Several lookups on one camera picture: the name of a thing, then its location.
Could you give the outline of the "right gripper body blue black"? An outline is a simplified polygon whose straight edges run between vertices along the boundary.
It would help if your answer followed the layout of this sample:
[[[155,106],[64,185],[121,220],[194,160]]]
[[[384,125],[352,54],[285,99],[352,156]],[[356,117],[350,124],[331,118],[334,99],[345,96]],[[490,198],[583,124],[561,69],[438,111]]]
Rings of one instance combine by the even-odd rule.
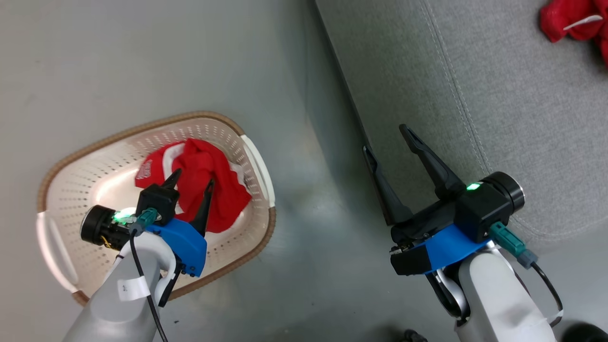
[[[456,199],[441,200],[395,225],[389,261],[400,276],[427,275],[456,264],[489,242],[506,240],[523,250],[523,242],[506,227],[525,205],[520,184],[503,172],[471,183]]]

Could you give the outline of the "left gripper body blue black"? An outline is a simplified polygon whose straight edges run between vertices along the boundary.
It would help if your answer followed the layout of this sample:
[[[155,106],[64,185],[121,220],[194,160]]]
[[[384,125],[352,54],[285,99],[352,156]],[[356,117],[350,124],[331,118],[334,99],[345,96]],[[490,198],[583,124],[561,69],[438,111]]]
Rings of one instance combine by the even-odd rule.
[[[130,243],[131,231],[137,235],[148,232],[159,236],[183,265],[182,272],[200,277],[206,264],[207,242],[189,223],[171,219],[161,225],[161,216],[152,221],[154,209],[145,209],[140,215],[133,208],[116,211],[95,205],[85,214],[80,228],[83,241],[119,251]]]

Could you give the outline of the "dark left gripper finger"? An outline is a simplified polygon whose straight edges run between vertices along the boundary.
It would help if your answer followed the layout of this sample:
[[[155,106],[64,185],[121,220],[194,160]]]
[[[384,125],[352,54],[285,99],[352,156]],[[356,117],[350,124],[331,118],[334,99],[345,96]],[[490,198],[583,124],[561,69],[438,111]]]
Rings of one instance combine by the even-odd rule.
[[[162,186],[165,189],[175,189],[178,180],[180,179],[182,173],[181,168],[177,168],[166,180],[163,182]]]
[[[189,224],[203,237],[206,235],[207,231],[207,223],[210,216],[214,187],[215,180],[211,178],[204,189],[202,201],[198,211],[196,212],[196,216],[189,222]]]

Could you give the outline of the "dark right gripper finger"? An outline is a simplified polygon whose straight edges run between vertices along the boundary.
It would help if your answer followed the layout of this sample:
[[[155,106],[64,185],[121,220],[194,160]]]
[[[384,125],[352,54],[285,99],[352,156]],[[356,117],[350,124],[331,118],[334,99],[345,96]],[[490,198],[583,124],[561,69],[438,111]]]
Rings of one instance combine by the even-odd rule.
[[[407,125],[401,124],[399,130],[410,151],[416,154],[424,165],[439,200],[456,199],[466,190],[462,180],[420,139]]]
[[[363,146],[362,153],[386,224],[391,227],[411,219],[413,217],[411,209],[402,204],[397,193],[393,190],[387,178],[384,177],[382,167],[374,156],[371,147]]]

